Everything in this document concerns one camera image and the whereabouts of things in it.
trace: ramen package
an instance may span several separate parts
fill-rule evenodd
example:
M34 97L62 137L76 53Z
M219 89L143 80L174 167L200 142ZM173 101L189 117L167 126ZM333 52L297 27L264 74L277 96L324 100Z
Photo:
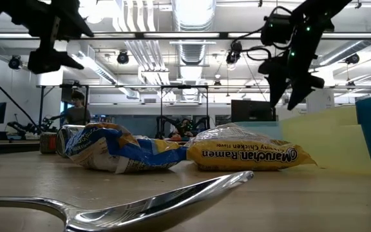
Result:
M68 140L65 154L85 168L128 173L168 169L186 160L187 148L175 142L136 138L120 125L96 123L77 131Z
M247 131L235 124L217 126L190 140L187 158L201 170L271 171L316 164L300 146Z

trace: wooden table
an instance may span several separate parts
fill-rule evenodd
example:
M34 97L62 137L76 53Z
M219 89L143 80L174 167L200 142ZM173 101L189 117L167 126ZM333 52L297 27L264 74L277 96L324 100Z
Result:
M190 162L171 171L115 175L80 168L57 155L0 155L0 195L38 196L84 208L142 199L223 173L204 173ZM371 231L371 176L326 169L257 172L219 204L169 232ZM54 216L0 208L0 232L62 231Z

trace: table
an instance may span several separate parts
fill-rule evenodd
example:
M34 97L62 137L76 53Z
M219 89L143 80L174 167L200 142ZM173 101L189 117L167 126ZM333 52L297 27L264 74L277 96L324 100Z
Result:
M0 195L49 197L104 208L224 173L185 161L171 171L116 175L86 170L57 155L0 155ZM371 231L371 176L327 169L256 172L253 180L199 217L169 232ZM0 232L62 231L62 222L31 209L0 208Z

